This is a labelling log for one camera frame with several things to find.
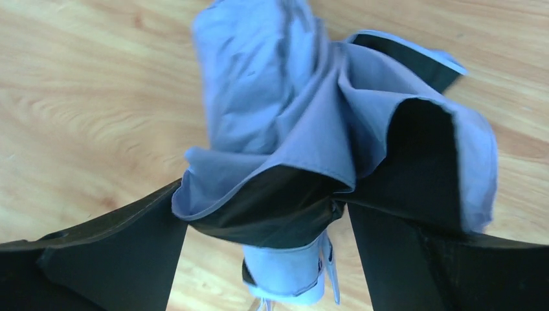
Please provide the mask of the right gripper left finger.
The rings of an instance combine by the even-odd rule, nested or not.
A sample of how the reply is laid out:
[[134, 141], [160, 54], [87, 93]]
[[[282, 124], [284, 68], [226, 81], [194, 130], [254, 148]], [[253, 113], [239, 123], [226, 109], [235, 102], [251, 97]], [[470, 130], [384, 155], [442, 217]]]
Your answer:
[[165, 310], [187, 225], [174, 181], [39, 240], [1, 244], [2, 310]]

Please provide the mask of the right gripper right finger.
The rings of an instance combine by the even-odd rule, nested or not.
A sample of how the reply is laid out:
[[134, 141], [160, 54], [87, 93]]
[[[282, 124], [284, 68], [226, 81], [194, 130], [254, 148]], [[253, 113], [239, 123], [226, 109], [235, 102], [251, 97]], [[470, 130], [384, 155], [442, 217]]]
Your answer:
[[547, 310], [548, 246], [348, 206], [374, 310]]

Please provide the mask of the lavender folding umbrella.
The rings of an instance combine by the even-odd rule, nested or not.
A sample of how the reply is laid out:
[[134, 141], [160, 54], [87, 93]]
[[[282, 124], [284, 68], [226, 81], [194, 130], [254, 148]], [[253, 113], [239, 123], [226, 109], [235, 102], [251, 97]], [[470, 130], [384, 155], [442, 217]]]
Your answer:
[[192, 26], [210, 146], [186, 154], [172, 211], [243, 248], [259, 310], [312, 305], [329, 279], [328, 226], [351, 200], [455, 233], [481, 233], [497, 191], [495, 134], [444, 97], [445, 53], [330, 39], [307, 1], [213, 1]]

